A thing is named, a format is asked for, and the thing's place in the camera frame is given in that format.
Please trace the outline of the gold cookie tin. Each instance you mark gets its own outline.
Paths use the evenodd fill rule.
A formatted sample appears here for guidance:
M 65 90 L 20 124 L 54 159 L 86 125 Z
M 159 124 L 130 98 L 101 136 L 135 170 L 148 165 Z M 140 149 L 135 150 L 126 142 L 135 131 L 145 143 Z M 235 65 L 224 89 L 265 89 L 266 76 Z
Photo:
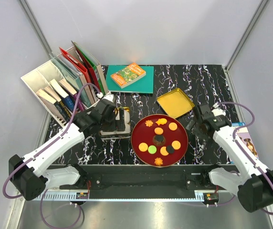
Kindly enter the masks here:
M 130 108 L 117 107 L 111 122 L 102 124 L 99 135 L 103 140 L 129 138 L 131 135 Z

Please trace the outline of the round biscuit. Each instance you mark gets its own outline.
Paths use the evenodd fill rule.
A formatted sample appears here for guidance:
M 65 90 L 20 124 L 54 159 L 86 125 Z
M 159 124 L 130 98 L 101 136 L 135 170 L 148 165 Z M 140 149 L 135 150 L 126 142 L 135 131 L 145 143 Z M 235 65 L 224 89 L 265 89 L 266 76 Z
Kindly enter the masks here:
M 170 123 L 170 124 L 168 125 L 168 127 L 169 127 L 169 129 L 170 129 L 171 131 L 175 131 L 175 130 L 177 130 L 178 125 L 177 125 L 176 123 L 172 122 L 172 123 Z
M 172 146 L 175 150 L 179 150 L 180 147 L 181 147 L 181 143 L 180 143 L 179 141 L 175 140 L 175 141 L 173 141 L 173 142 L 171 143 L 171 146 Z
M 167 148 L 165 146 L 161 147 L 160 153 L 163 156 L 167 156 L 169 154 L 168 151 L 167 151 Z
M 146 143 L 140 143 L 139 146 L 138 146 L 138 149 L 141 152 L 146 152 L 148 150 L 148 145 Z
M 155 132 L 156 135 L 162 135 L 164 131 L 163 131 L 163 129 L 161 127 L 156 127 L 154 129 L 154 132 Z

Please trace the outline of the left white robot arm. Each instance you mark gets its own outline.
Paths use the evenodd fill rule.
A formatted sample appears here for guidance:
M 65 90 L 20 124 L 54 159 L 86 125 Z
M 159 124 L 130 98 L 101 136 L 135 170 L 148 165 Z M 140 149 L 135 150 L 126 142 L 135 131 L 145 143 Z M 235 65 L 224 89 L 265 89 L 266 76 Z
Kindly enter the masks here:
M 79 165 L 68 164 L 58 169 L 49 169 L 49 166 L 88 136 L 97 133 L 106 139 L 130 136 L 130 111 L 127 107 L 116 107 L 110 96 L 99 100 L 96 106 L 77 112 L 72 118 L 58 134 L 36 150 L 9 159 L 10 182 L 25 200 L 33 200 L 54 187 L 82 189 L 86 186 L 87 172 Z

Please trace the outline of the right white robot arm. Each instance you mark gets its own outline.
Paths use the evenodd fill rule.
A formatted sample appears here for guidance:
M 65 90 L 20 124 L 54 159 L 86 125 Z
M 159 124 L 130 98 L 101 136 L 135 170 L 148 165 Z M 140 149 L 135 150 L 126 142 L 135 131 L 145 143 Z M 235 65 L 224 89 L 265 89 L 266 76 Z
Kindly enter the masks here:
M 273 215 L 273 170 L 262 163 L 237 136 L 239 128 L 233 128 L 220 109 L 222 103 L 213 107 L 196 105 L 193 119 L 187 125 L 196 136 L 217 143 L 234 162 L 238 175 L 219 165 L 211 165 L 201 172 L 198 181 L 206 189 L 219 186 L 235 195 L 242 207 L 252 213 L 262 210 Z

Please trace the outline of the orange fish cookie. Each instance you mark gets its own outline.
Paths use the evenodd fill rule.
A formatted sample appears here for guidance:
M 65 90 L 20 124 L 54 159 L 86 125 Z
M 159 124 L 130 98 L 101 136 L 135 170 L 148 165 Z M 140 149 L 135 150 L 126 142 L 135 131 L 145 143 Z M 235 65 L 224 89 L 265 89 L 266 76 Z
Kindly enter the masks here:
M 160 118 L 160 119 L 158 119 L 157 121 L 156 121 L 156 124 L 158 125 L 158 126 L 160 126 L 160 125 L 165 125 L 167 123 L 167 119 L 165 119 L 165 118 Z

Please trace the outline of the orange paperback book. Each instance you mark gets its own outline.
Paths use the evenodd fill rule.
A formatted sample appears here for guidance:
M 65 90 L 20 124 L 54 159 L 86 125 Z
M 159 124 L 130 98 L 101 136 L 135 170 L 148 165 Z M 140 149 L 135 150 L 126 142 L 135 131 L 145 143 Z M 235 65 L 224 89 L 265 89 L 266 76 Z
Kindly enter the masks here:
M 111 74 L 111 79 L 120 87 L 125 88 L 146 75 L 146 71 L 143 70 L 138 64 L 132 63 L 123 69 Z

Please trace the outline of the black sandwich cookie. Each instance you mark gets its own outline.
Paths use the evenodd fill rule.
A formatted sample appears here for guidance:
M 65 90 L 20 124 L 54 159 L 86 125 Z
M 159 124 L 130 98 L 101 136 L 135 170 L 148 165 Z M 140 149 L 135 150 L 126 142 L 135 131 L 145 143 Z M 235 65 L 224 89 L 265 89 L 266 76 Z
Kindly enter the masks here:
M 169 154 L 173 154 L 174 151 L 175 151 L 175 149 L 173 148 L 173 146 L 168 145 L 168 146 L 166 147 L 166 151 L 167 151 Z

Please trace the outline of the teal hardcover book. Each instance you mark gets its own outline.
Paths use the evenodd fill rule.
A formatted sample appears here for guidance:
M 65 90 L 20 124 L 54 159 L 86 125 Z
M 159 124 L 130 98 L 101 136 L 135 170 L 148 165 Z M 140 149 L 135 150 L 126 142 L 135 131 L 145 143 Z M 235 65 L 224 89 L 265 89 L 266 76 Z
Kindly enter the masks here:
M 106 85 L 110 92 L 122 92 L 122 93 L 139 93 L 139 94 L 152 94 L 154 89 L 154 67 L 153 66 L 140 66 L 143 70 L 140 76 L 124 69 L 127 65 L 109 65 L 106 73 Z M 112 75 L 120 72 L 119 77 L 116 79 L 125 79 L 126 84 L 118 84 L 116 80 L 113 79 Z

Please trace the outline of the dog picture book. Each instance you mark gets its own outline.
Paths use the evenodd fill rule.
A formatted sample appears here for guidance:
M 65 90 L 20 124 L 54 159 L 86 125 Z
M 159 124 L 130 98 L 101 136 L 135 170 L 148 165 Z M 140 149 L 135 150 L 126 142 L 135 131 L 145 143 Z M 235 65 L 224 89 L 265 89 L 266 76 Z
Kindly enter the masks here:
M 244 143 L 256 158 L 259 158 L 245 122 L 232 123 L 232 128 L 234 130 L 240 128 L 236 132 L 236 135 L 240 139 L 240 142 Z

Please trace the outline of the red round plate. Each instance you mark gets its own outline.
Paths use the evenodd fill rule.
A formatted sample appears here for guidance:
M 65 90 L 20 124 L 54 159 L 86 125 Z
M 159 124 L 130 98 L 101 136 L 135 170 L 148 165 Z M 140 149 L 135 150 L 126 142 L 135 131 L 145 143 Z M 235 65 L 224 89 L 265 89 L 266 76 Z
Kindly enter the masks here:
M 154 167 L 168 167 L 184 157 L 189 139 L 179 121 L 167 115 L 153 114 L 136 124 L 131 144 L 142 162 Z

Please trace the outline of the blue spine book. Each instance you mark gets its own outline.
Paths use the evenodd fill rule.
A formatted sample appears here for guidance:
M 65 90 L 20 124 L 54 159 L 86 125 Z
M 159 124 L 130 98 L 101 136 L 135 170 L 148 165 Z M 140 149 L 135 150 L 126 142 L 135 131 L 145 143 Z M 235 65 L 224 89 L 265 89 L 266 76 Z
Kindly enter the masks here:
M 73 112 L 74 103 L 70 98 L 69 94 L 60 86 L 60 84 L 55 79 L 52 79 L 49 83 L 52 86 L 52 88 L 57 92 L 57 94 L 63 99 L 63 102 L 67 106 L 67 108 L 71 112 Z

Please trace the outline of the green macaron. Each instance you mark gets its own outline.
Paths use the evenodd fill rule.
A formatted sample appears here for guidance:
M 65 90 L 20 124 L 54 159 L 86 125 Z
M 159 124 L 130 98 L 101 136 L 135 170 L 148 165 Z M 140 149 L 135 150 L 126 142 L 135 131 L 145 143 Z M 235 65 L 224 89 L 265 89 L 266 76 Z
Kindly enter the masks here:
M 157 151 L 156 146 L 151 145 L 151 146 L 148 147 L 148 152 L 149 152 L 150 154 L 155 154 L 156 151 Z

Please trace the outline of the green folder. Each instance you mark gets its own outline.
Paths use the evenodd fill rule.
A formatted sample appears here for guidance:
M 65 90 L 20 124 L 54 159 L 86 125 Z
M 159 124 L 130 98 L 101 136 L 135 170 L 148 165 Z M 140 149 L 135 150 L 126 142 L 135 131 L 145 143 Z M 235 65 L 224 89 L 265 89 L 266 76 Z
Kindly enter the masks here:
M 81 45 L 77 44 L 76 42 L 71 41 L 71 43 L 75 46 L 75 48 L 81 53 L 82 55 L 92 66 L 96 77 L 98 78 L 98 84 L 101 88 L 101 91 L 104 95 L 109 93 L 107 88 L 104 72 L 100 62 L 85 48 L 82 48 Z

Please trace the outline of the orange swirl cookie bottom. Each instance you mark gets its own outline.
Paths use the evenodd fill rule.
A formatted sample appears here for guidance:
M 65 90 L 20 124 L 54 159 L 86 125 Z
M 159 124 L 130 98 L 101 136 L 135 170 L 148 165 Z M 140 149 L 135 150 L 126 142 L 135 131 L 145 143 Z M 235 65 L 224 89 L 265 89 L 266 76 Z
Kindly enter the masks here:
M 163 159 L 160 157 L 155 158 L 154 163 L 156 166 L 162 166 L 163 165 Z

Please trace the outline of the red folder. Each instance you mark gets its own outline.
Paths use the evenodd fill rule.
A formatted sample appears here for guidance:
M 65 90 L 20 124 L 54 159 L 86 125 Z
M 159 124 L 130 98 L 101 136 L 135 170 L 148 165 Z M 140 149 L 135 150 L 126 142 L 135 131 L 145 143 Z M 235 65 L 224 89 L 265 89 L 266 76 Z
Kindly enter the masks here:
M 81 72 L 86 80 L 87 83 L 92 83 L 91 77 L 88 73 L 87 68 L 79 62 L 77 59 L 75 59 L 71 54 L 69 54 L 67 51 L 63 50 L 62 48 L 59 48 L 62 55 L 71 63 L 73 66 L 78 69 L 79 72 Z

